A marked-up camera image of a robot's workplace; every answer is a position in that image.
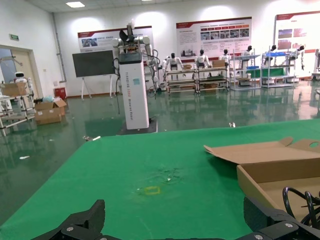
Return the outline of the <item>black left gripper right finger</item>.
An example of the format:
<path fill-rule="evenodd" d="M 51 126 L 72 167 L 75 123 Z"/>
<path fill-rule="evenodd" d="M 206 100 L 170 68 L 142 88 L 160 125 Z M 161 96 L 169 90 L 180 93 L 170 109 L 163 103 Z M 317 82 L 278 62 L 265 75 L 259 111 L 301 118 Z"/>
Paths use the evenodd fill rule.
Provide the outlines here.
<path fill-rule="evenodd" d="M 283 210 L 266 207 L 252 197 L 243 199 L 243 217 L 252 230 L 240 240 L 318 240 L 320 231 L 298 222 Z"/>

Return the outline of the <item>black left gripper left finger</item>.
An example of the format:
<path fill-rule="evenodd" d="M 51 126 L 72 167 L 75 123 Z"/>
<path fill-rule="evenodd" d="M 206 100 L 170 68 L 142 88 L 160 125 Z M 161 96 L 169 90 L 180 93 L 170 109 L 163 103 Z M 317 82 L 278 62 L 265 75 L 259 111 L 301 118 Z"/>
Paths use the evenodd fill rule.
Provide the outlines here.
<path fill-rule="evenodd" d="M 106 205 L 98 199 L 86 211 L 70 214 L 57 228 L 35 237 L 35 240 L 115 240 L 102 234 L 106 218 Z"/>

